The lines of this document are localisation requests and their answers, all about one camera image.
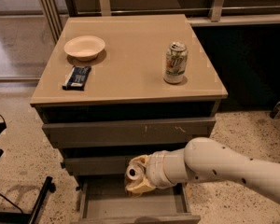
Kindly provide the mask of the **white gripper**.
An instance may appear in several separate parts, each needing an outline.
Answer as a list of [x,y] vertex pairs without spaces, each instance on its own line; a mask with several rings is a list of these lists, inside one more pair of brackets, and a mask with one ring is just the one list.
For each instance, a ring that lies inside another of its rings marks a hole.
[[168,189],[174,184],[164,172],[164,158],[167,151],[157,151],[151,155],[140,155],[130,160],[133,168],[146,168],[146,176],[138,180],[129,178],[125,181],[125,190],[131,194],[142,194],[154,189]]

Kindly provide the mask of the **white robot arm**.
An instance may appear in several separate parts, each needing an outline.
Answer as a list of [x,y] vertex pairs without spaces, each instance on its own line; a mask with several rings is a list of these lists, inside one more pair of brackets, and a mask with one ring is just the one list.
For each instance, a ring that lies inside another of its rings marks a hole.
[[174,151],[130,160],[125,190],[141,195],[179,183],[227,180],[280,204],[280,163],[249,158],[210,138],[198,137]]

